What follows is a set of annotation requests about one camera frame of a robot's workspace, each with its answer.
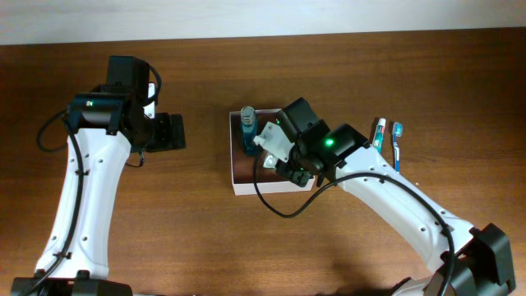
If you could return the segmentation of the green white soap packet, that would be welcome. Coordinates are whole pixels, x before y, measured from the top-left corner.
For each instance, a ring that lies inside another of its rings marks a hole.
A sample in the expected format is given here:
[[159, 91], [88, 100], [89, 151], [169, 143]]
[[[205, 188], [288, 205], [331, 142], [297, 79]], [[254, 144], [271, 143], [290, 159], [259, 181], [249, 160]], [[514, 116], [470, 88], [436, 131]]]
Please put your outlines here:
[[276, 170], [278, 162], [279, 158], [277, 156], [267, 152], [264, 158], [263, 168]]

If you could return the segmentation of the white teal toothpaste tube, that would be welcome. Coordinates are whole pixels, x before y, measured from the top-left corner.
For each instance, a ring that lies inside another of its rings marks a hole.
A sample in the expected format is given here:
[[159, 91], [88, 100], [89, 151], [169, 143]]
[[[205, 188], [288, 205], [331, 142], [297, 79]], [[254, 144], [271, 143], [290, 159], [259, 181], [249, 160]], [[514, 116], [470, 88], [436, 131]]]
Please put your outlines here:
[[386, 119], [385, 118], [379, 118], [376, 123], [373, 139], [372, 139], [372, 145], [373, 147], [381, 153], [382, 151], [382, 145], [385, 135], [385, 127], [386, 127]]

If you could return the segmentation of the blue white toothbrush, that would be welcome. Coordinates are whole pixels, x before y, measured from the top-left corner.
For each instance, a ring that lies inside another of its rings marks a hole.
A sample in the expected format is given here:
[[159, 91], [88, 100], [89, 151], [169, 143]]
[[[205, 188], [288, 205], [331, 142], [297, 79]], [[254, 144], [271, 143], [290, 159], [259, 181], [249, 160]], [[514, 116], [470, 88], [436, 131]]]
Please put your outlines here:
[[394, 122], [392, 127], [392, 145], [394, 150], [394, 169], [400, 172], [400, 148], [399, 138], [403, 135], [404, 127], [402, 123]]

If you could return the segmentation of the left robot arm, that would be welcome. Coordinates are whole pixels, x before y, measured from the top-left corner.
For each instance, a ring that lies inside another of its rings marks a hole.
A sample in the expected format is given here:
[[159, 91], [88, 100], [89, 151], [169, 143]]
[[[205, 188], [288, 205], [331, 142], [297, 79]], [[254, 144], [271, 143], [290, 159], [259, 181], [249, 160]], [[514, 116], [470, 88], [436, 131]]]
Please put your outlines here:
[[131, 295], [108, 280], [108, 236], [119, 179], [130, 155], [181, 150], [182, 115], [158, 113], [162, 79], [148, 62], [112, 56], [106, 82], [58, 113], [67, 131], [67, 171], [58, 211], [31, 277], [13, 295]]

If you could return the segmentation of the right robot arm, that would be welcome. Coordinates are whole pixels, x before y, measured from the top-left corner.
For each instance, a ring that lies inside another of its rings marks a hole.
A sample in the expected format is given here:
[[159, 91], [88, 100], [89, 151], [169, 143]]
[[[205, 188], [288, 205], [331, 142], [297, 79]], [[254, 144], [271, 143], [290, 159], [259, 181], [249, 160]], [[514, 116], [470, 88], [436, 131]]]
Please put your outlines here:
[[316, 175], [363, 201], [422, 258], [431, 276], [407, 278], [395, 295], [496, 295], [516, 288], [508, 236], [494, 224], [475, 228], [427, 197], [348, 124], [335, 130], [299, 98], [277, 114], [293, 143], [284, 161], [294, 177]]

